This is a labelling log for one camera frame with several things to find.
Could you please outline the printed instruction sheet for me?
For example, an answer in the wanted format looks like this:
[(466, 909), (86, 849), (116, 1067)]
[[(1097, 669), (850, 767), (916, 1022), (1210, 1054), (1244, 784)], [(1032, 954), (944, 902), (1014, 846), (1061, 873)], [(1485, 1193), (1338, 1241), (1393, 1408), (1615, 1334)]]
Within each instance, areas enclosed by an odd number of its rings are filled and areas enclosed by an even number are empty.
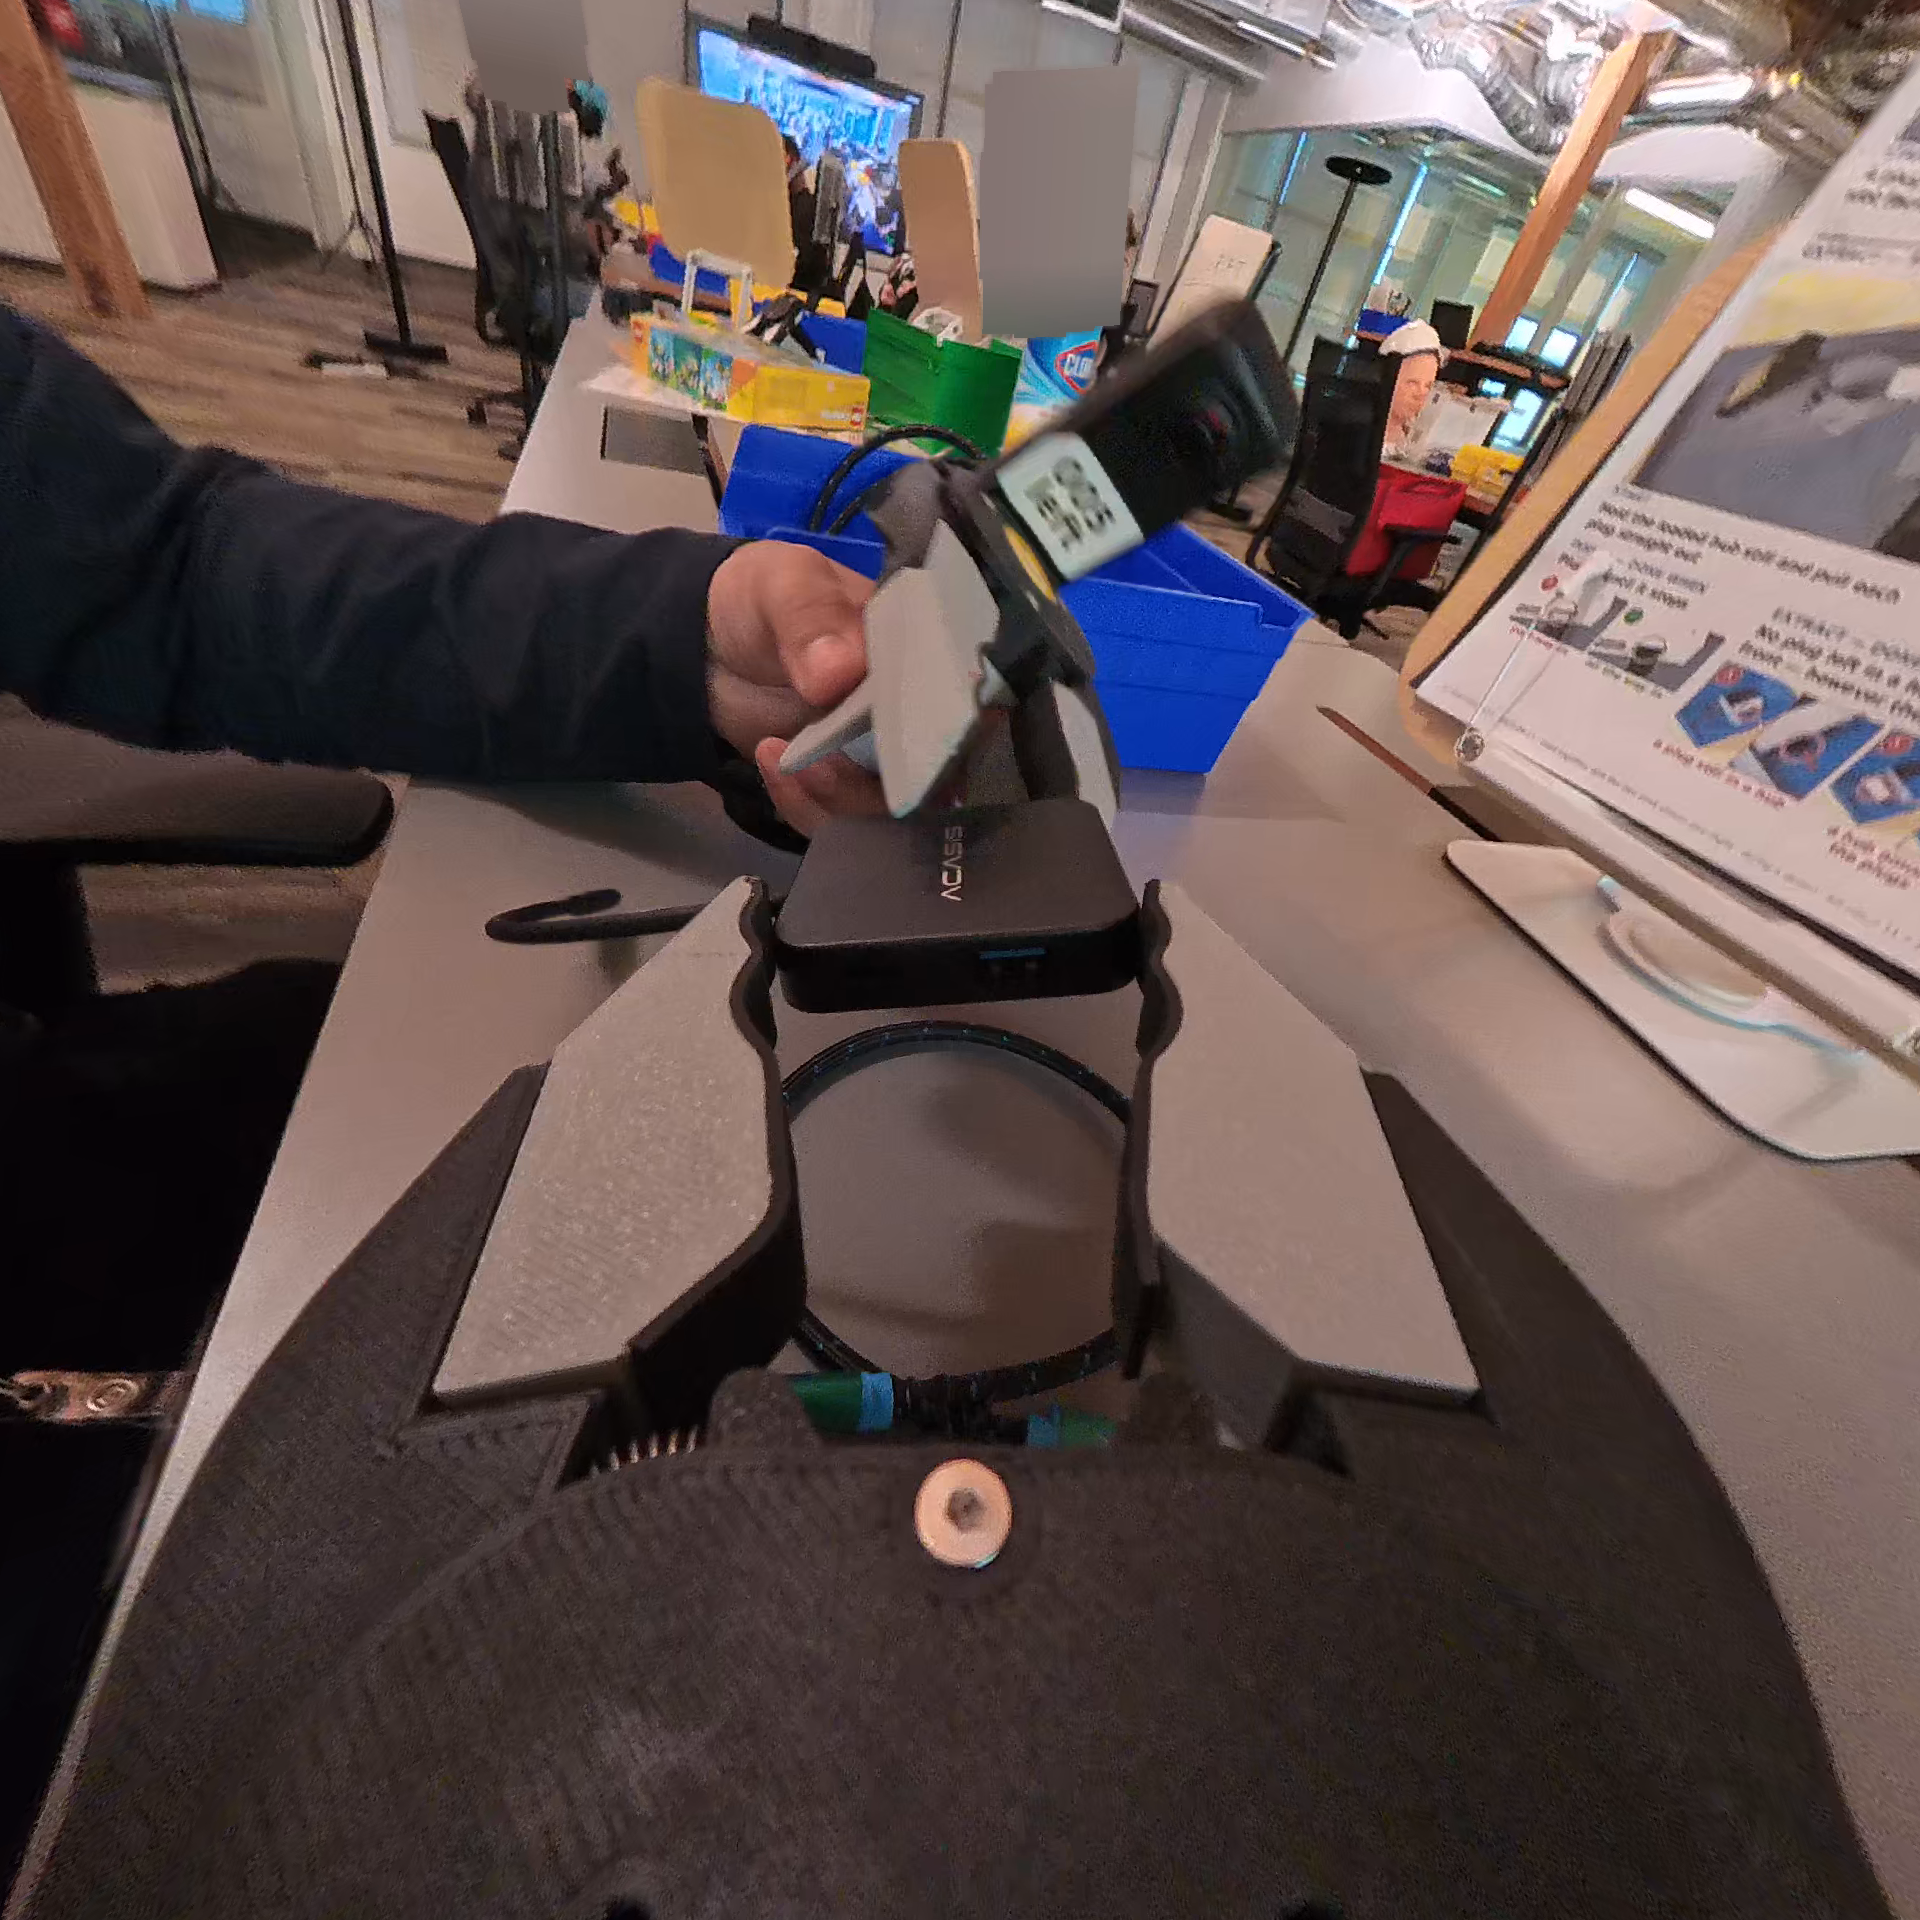
[(1916, 66), (1418, 685), (1916, 976)]

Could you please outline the black round top stand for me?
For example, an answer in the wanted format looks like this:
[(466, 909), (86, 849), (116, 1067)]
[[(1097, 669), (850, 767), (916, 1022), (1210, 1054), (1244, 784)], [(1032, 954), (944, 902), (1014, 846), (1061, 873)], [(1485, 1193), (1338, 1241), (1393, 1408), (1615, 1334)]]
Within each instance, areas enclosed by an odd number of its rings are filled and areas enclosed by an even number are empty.
[(1333, 152), (1322, 158), (1322, 170), (1336, 184), (1336, 200), (1327, 239), (1319, 258), (1316, 295), (1330, 297), (1327, 289), (1336, 277), (1336, 261), (1349, 245), (1349, 230), (1353, 227), (1354, 206), (1370, 206), (1393, 186), (1397, 174), (1378, 157), (1359, 152)]

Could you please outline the black braided cable green plugs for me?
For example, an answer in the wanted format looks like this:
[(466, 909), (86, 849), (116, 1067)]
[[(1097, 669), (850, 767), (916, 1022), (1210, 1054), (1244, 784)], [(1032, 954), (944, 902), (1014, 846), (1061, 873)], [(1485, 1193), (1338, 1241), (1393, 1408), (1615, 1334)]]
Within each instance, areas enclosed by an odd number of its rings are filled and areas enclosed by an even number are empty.
[[(800, 1119), (864, 1071), (932, 1053), (980, 1053), (1046, 1072), (1095, 1103), (1119, 1129), (1128, 1125), (1128, 1095), (1070, 1054), (1009, 1029), (935, 1019), (882, 1025), (823, 1047), (784, 1078), (784, 1115)], [(936, 1376), (901, 1376), (877, 1367), (809, 1309), (800, 1312), (792, 1344), (809, 1369), (788, 1383), (823, 1435), (920, 1435), (1002, 1449), (1088, 1451), (1106, 1449), (1117, 1434), (1114, 1419), (1061, 1403), (1066, 1389), (1117, 1367), (1112, 1330), (1032, 1361)]]

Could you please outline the small green bin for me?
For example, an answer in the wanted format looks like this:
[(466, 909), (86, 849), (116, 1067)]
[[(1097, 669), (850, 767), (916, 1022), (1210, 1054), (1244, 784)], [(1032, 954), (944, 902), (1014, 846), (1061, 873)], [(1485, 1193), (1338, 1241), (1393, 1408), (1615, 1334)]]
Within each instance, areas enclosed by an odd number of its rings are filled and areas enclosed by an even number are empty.
[(948, 429), (991, 458), (1002, 447), (1021, 361), (1017, 343), (941, 341), (876, 306), (861, 354), (868, 425)]

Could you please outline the person's left forearm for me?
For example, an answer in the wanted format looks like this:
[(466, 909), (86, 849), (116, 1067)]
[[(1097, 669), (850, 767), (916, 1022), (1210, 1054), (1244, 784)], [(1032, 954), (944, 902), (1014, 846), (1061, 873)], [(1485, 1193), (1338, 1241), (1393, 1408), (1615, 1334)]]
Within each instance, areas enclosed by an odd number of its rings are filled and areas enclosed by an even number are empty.
[(2, 312), (2, 690), (160, 753), (710, 782), (721, 538), (466, 525), (190, 449)]

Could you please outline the small black hub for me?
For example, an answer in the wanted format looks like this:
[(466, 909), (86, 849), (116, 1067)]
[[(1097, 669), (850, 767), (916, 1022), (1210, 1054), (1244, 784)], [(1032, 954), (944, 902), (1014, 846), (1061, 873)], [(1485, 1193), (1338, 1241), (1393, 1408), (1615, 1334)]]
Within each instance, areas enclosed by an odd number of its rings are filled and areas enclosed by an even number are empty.
[(1084, 801), (836, 818), (784, 894), (774, 963), (806, 1016), (1095, 997), (1136, 981), (1137, 898)]

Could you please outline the television screen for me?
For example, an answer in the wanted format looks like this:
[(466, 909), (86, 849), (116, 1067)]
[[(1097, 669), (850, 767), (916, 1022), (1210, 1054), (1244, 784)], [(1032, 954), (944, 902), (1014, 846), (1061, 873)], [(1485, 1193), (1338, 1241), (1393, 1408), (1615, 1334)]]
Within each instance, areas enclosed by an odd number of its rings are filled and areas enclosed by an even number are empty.
[(687, 82), (717, 102), (758, 109), (817, 171), (840, 163), (840, 235), (879, 256), (905, 248), (901, 150), (920, 135), (926, 96), (877, 77), (857, 49), (768, 14), (724, 23), (697, 9), (684, 27)]

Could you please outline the person's left hand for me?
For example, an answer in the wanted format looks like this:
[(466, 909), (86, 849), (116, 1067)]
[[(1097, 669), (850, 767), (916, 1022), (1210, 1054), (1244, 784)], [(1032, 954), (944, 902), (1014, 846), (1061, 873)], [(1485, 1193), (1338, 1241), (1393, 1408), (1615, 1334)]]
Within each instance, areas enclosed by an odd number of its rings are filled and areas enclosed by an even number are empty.
[(872, 773), (842, 755), (794, 776), (782, 758), (864, 682), (872, 584), (826, 557), (782, 542), (742, 545), (710, 576), (706, 688), (716, 734), (751, 759), (784, 824), (884, 817)]

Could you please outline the blue storage bin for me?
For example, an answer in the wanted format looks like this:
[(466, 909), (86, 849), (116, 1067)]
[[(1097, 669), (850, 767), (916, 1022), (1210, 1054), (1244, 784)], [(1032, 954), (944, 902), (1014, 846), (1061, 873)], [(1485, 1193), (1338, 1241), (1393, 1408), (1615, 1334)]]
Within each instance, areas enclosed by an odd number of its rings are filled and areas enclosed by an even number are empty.
[[(780, 539), (825, 554), (868, 581), (882, 573), (879, 534), (855, 497), (911, 463), (903, 449), (866, 454), (817, 498), (853, 443), (757, 425), (728, 458), (717, 525), (727, 538)], [(1174, 525), (1071, 584), (1064, 606), (1095, 657), (1095, 688), (1125, 770), (1209, 776), (1246, 709), (1311, 613), (1276, 584)]]

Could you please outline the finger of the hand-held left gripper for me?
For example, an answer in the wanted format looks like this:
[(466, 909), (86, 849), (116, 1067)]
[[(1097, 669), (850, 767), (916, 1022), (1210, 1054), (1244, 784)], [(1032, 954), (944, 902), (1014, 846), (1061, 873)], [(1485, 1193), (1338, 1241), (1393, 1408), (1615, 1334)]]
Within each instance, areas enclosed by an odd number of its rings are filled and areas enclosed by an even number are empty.
[(1103, 826), (1119, 807), (1119, 768), (1106, 719), (1090, 687), (1054, 685), (1054, 728), (1061, 738), (1061, 773), (1049, 779), (1049, 795), (1080, 801)]
[(928, 810), (968, 755), (999, 633), (990, 581), (948, 525), (920, 565), (901, 568), (868, 601), (870, 734), (894, 818)]

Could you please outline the black light stand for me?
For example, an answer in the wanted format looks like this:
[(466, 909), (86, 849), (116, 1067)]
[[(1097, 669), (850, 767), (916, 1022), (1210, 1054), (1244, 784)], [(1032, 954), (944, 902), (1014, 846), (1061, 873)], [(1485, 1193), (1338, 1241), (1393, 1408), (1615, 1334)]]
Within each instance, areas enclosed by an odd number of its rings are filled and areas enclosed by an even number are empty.
[(391, 378), (421, 378), (429, 368), (447, 366), (447, 350), (415, 333), (413, 312), (401, 282), (400, 250), (393, 234), (393, 210), (374, 130), (373, 88), (353, 3), (313, 3), (311, 14), (327, 74), (327, 96), (336, 134), (342, 143), (346, 179), (346, 225), (341, 253), (353, 235), (368, 245), (374, 274), (386, 289), (391, 319), (383, 329), (362, 333), (362, 350)]

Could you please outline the white sign board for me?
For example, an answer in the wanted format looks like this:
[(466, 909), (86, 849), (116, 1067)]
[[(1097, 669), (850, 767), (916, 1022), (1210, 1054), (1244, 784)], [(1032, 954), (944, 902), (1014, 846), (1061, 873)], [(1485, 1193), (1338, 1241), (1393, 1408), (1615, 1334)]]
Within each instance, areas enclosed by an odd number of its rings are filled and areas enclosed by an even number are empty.
[(1144, 339), (1156, 343), (1215, 305), (1256, 297), (1278, 253), (1279, 245), (1268, 231), (1209, 214), (1196, 230)]

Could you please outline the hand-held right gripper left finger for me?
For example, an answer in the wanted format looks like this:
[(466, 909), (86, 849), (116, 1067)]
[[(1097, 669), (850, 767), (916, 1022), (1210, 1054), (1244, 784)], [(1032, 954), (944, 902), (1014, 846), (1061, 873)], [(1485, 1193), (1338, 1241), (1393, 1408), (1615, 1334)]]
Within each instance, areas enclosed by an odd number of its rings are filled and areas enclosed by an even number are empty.
[(704, 1424), (806, 1302), (774, 911), (734, 880), (556, 1047), (431, 1383), (444, 1408), (606, 1394)]

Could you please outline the yellow printed box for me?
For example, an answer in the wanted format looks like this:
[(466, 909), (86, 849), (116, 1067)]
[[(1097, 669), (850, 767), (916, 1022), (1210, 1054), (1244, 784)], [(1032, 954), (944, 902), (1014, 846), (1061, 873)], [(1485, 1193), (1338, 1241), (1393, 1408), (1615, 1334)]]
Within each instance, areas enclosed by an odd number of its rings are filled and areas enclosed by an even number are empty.
[(697, 415), (826, 438), (868, 424), (870, 383), (858, 374), (684, 315), (634, 314), (625, 334), (631, 368)]

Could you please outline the cardboard box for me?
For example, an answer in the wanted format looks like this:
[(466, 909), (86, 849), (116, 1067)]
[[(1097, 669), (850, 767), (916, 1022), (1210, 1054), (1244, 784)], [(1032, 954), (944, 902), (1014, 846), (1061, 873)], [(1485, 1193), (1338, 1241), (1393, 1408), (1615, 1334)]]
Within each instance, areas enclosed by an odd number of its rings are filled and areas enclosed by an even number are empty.
[(785, 289), (794, 242), (776, 123), (750, 103), (646, 78), (634, 88), (642, 174), (662, 245), (679, 261), (710, 256)]

